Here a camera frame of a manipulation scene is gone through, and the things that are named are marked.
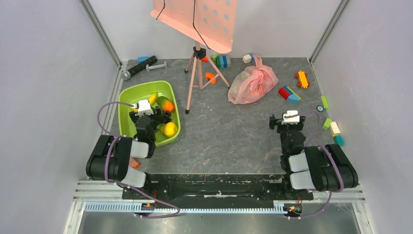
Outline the pink plastic bag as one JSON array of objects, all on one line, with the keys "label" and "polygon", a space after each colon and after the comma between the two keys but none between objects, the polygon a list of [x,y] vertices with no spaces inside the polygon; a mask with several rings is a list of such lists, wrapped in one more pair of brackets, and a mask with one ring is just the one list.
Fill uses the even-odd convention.
[{"label": "pink plastic bag", "polygon": [[253,55],[255,65],[246,67],[233,80],[228,91],[228,101],[233,104],[250,104],[258,101],[279,83],[273,69]]}]

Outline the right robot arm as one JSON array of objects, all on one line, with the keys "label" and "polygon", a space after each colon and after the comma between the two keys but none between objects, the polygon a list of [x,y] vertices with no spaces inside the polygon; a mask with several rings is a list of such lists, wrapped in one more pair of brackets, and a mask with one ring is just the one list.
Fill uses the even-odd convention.
[{"label": "right robot arm", "polygon": [[269,118],[269,128],[280,135],[280,165],[286,172],[282,195],[294,199],[301,190],[338,192],[357,187],[358,174],[340,145],[305,145],[304,122],[304,116]]}]

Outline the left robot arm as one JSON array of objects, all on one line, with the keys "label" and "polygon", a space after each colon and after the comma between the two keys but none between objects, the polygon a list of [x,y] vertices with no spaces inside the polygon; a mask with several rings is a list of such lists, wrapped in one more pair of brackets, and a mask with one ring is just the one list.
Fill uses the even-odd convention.
[{"label": "left robot arm", "polygon": [[134,187],[134,192],[140,198],[150,197],[153,185],[146,181],[149,175],[131,168],[129,163],[135,158],[151,158],[156,148],[158,125],[172,122],[171,112],[162,111],[159,106],[152,108],[152,111],[149,115],[129,112],[137,130],[133,137],[122,136],[114,141],[114,136],[101,135],[87,161],[86,175],[92,179]]}]

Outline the fake mango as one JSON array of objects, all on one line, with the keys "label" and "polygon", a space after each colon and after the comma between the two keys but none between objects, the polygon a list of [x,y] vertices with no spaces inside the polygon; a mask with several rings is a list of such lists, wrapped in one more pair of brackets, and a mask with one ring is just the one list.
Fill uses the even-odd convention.
[{"label": "fake mango", "polygon": [[175,111],[174,103],[165,96],[159,96],[156,99],[156,102],[164,112],[171,112],[172,113],[172,112]]}]

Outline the red blue brick house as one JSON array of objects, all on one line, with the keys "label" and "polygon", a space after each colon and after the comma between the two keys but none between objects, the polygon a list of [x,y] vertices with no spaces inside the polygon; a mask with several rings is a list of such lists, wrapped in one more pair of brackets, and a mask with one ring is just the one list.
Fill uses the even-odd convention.
[{"label": "red blue brick house", "polygon": [[301,97],[296,94],[290,87],[282,86],[278,93],[281,97],[287,100],[290,103],[298,104],[301,101]]}]

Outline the orange slice toy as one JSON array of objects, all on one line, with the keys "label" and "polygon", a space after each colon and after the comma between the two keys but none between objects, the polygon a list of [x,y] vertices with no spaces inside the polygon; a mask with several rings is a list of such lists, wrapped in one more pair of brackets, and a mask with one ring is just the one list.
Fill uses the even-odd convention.
[{"label": "orange slice toy", "polygon": [[129,166],[134,169],[138,169],[140,167],[140,163],[133,157],[129,160]]}]

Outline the small blue wheel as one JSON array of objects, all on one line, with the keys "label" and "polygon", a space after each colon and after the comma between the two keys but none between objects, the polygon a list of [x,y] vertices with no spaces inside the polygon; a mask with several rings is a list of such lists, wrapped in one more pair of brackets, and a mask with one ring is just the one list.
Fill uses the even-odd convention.
[{"label": "small blue wheel", "polygon": [[321,105],[319,105],[319,106],[316,107],[316,110],[317,110],[318,112],[323,112],[323,111],[324,111],[324,107],[321,106]]}]

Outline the green small brick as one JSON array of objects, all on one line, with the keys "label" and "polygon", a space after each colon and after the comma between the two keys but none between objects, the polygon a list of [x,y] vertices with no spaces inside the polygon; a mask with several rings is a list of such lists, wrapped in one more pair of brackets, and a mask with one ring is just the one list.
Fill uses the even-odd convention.
[{"label": "green small brick", "polygon": [[327,118],[325,120],[325,122],[323,123],[322,128],[325,129],[325,130],[328,129],[330,127],[331,123],[332,123],[332,120],[330,118]]}]

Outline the green flat brick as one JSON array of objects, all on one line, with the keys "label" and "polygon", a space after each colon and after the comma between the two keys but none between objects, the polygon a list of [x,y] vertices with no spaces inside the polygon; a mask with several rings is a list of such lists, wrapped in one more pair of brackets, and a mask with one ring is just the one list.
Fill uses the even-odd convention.
[{"label": "green flat brick", "polygon": [[328,109],[329,108],[329,103],[328,103],[327,97],[326,96],[321,96],[320,98],[321,98],[323,108]]}]

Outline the yellow toy car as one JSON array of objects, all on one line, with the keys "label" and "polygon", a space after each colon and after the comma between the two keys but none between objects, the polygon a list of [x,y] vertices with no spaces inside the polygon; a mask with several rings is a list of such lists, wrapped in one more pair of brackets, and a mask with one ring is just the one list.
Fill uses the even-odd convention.
[{"label": "yellow toy car", "polygon": [[302,70],[295,73],[295,78],[298,80],[297,86],[303,89],[307,89],[311,86],[311,83],[307,79],[308,74]]}]

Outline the grey syringe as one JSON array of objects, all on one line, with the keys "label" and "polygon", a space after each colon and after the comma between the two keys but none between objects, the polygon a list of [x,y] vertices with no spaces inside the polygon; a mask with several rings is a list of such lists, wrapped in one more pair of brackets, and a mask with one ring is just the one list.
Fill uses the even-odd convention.
[{"label": "grey syringe", "polygon": [[166,69],[167,68],[167,63],[164,61],[164,63],[158,64],[158,65],[152,65],[152,66],[146,65],[146,70],[148,72],[150,72],[152,70],[155,70],[155,69],[160,69],[160,68],[165,68]]}]

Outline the blue toy brick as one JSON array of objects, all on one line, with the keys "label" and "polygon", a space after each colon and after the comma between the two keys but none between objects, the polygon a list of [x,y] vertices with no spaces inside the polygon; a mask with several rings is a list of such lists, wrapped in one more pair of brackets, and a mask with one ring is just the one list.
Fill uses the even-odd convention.
[{"label": "blue toy brick", "polygon": [[138,57],[137,58],[137,63],[142,63],[144,61],[146,61],[149,57]]}]

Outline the orange curved brick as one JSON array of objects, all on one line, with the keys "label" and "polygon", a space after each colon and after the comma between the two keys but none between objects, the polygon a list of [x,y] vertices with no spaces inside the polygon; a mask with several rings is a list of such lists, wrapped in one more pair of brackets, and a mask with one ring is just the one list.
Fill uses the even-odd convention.
[{"label": "orange curved brick", "polygon": [[210,72],[205,72],[205,79],[207,79],[208,81],[211,81],[211,84],[216,84],[217,80],[216,80],[216,75]]}]

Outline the green blue brick stack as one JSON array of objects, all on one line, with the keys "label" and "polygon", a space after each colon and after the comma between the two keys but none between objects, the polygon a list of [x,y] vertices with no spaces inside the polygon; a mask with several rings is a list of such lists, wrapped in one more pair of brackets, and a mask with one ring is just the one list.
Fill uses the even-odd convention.
[{"label": "green blue brick stack", "polygon": [[216,63],[217,68],[228,68],[231,66],[231,59],[228,55],[212,55],[212,60]]}]

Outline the pink music stand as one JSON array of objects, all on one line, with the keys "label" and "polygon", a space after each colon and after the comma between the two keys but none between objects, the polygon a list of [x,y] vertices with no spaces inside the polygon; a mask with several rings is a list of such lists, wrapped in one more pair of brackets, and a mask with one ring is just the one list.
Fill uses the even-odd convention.
[{"label": "pink music stand", "polygon": [[[232,50],[233,30],[237,0],[154,0],[151,16],[169,27],[181,32],[195,41],[192,56],[185,72],[191,71],[188,100],[185,113],[189,114],[192,90],[204,89],[211,84],[203,82],[202,59],[206,58],[216,71],[214,79],[221,78],[227,87],[229,82],[224,77],[207,50],[219,54],[228,54]],[[198,85],[194,85],[195,76]]]}]

